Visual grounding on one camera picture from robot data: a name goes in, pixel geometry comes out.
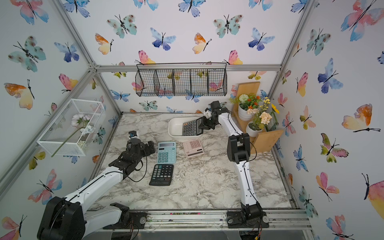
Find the black calculator dark keys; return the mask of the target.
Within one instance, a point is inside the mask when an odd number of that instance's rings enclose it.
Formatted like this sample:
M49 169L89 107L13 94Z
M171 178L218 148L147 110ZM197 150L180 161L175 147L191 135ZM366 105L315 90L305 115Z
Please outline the black calculator dark keys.
M166 187L172 182L174 165L172 164L156 164L151 176L150 186Z

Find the light blue calculator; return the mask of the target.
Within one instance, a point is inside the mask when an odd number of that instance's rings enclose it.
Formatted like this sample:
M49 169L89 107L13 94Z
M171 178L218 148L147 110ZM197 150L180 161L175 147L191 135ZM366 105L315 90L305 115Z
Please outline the light blue calculator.
M158 143L158 164L175 164L177 161L176 142Z

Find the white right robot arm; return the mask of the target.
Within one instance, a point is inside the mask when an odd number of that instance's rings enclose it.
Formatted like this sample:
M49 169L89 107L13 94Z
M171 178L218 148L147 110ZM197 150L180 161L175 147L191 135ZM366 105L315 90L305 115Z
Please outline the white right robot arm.
M199 125L202 130L214 130L221 125L228 135L227 156L233 163L238 176L241 190L241 208L245 221L253 221L263 218L263 208L257 198L251 179L250 136L244 133L231 116L231 111L222 107L220 102L213 101L205 110L203 122Z

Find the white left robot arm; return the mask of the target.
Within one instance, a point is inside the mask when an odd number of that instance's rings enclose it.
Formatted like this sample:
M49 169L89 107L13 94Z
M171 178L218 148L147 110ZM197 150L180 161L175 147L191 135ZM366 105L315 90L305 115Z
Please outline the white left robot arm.
M108 226L130 228L130 209L113 203L110 207L88 213L88 209L113 186L137 169L142 158L156 152L152 141L138 138L128 141L125 151L97 177L63 198L54 197L46 205L37 233L39 240L81 240Z

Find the black calculator with grey keys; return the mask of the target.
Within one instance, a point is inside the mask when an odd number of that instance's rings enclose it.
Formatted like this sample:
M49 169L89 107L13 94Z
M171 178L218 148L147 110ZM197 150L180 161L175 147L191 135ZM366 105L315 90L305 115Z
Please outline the black calculator with grey keys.
M203 118L199 118L196 120L183 123L182 136L191 137L191 136L202 135L204 133L204 130L200 128L200 125L202 123L203 123Z

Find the pink calculator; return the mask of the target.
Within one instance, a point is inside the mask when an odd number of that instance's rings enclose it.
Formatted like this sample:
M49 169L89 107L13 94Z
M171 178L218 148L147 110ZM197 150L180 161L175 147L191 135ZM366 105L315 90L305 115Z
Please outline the pink calculator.
M183 142L183 147L187 158L194 158L205 153L199 139Z

